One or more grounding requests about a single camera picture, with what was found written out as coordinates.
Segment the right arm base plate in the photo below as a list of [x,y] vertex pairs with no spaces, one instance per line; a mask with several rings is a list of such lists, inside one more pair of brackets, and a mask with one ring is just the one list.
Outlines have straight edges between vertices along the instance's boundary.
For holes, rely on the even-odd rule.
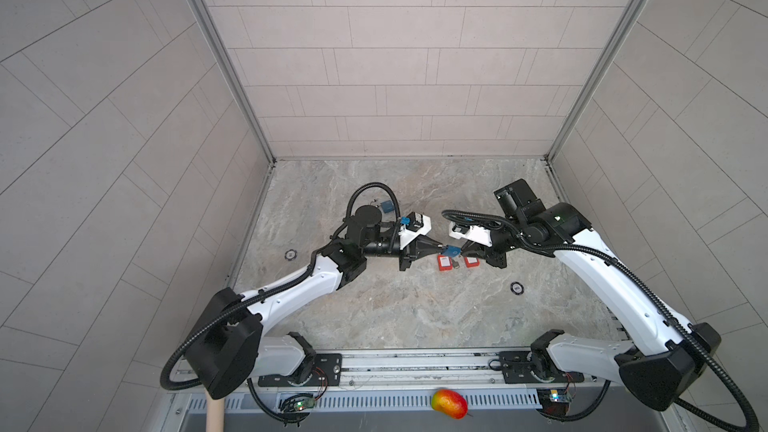
[[506,384],[567,384],[584,381],[583,374],[563,372],[549,359],[541,358],[528,349],[501,351],[497,357]]

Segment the red padlock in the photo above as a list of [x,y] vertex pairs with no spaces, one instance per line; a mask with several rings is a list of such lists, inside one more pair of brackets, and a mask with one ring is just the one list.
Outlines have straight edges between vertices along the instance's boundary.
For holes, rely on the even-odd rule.
[[465,257],[464,262],[467,268],[474,268],[480,265],[480,260],[475,257]]
[[450,271],[453,269],[453,261],[448,256],[438,255],[437,262],[438,262],[438,269],[441,272]]

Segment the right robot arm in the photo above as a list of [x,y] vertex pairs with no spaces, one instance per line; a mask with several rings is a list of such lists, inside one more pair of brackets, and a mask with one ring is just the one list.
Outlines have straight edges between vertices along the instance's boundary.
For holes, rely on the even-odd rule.
[[575,272],[624,326],[627,339],[586,339],[551,329],[530,346],[540,379],[578,372],[622,384],[645,406],[664,411],[712,366],[720,335],[690,322],[660,299],[608,248],[587,218],[560,202],[545,207],[519,179],[495,191],[500,216],[445,211],[463,251],[503,268],[512,250],[555,258]]

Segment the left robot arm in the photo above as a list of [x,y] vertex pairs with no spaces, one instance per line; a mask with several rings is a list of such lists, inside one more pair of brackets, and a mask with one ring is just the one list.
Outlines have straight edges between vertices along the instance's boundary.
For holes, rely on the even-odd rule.
[[195,372],[188,386],[203,386],[214,399],[235,391],[252,375],[280,375],[303,381],[314,351],[297,333],[271,337],[269,331],[310,302],[348,285],[361,275],[370,256],[390,256],[400,270],[445,251],[429,237],[431,220],[411,213],[384,222],[370,205],[344,218],[309,264],[265,287],[245,293],[218,291],[182,342],[181,356]]

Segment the blue padlock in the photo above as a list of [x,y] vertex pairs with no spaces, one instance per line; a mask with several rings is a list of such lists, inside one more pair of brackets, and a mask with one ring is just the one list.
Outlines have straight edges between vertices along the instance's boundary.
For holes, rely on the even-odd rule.
[[457,257],[461,254],[461,248],[456,246],[446,246],[442,254],[447,257]]
[[383,214],[389,214],[395,211],[394,203],[391,200],[373,200],[371,204],[379,208]]

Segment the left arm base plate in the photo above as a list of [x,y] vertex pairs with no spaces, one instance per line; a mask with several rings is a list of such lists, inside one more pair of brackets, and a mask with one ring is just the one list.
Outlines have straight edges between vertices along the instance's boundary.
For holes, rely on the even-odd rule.
[[338,386],[343,356],[339,353],[319,353],[304,359],[298,369],[288,376],[267,375],[258,378],[258,386],[320,387]]

